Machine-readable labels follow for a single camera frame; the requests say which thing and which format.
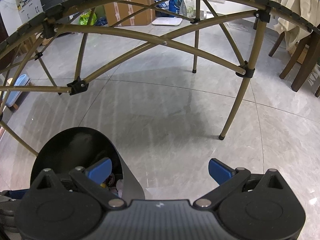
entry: ribbed gray panel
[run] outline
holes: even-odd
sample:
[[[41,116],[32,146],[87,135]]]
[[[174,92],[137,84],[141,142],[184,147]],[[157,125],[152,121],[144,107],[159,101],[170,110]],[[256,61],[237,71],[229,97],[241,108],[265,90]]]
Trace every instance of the ribbed gray panel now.
[[[193,209],[188,200],[135,200],[123,211],[109,212],[86,240],[235,240],[208,211]]]

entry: black plastic joint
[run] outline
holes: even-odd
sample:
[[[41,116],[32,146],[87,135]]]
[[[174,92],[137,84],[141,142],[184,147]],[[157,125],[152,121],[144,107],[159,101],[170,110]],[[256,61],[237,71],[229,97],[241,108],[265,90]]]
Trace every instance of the black plastic joint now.
[[[267,6],[265,10],[258,10],[254,12],[254,16],[262,22],[269,23],[271,18],[270,11],[271,7]]]
[[[54,25],[48,23],[48,21],[42,22],[43,35],[46,39],[52,38],[56,33],[54,32]]]
[[[245,78],[252,78],[253,74],[254,74],[254,71],[255,71],[255,68],[254,69],[249,69],[248,68],[248,62],[245,61],[244,63],[245,63],[245,65],[244,66],[240,66],[240,67],[245,70],[245,74],[240,74],[240,73],[236,72],[236,75],[238,77],[242,77],[242,78],[244,78],[244,77]]]
[[[40,51],[36,54],[36,58],[35,61],[38,60],[39,58],[41,58],[43,56],[43,53]]]
[[[190,22],[191,24],[198,23],[201,21],[199,18],[192,18],[192,19],[193,19],[193,22]]]
[[[87,91],[89,87],[89,83],[86,83],[84,80],[81,80],[81,78],[78,76],[76,80],[67,84],[67,87],[71,88],[70,95],[73,96],[73,95]]]

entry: white logo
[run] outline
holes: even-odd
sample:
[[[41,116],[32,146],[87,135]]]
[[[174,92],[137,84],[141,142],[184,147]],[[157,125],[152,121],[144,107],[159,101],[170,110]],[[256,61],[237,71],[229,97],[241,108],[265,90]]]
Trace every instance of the white logo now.
[[[156,207],[161,208],[162,206],[164,206],[164,204],[162,202],[159,202],[159,204],[156,205]]]

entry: trash can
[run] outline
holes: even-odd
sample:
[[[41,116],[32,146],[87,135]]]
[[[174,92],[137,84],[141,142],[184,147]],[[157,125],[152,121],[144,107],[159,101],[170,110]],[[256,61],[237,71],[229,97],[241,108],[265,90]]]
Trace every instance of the trash can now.
[[[32,168],[30,184],[44,168],[62,178],[77,166],[88,168],[104,157],[112,161],[112,173],[123,179],[122,199],[144,199],[144,192],[112,142],[101,132],[88,127],[73,127],[52,137],[41,149]]]

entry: beige fabric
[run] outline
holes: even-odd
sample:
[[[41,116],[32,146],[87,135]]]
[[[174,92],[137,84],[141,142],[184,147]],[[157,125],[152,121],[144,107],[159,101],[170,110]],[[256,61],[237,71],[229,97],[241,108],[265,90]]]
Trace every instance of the beige fabric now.
[[[319,0],[273,0],[286,6],[293,12],[299,14],[315,26],[320,24],[320,2]],[[310,33],[296,25],[279,18],[274,29],[281,34],[285,32],[287,50],[291,49],[297,41],[300,41]]]

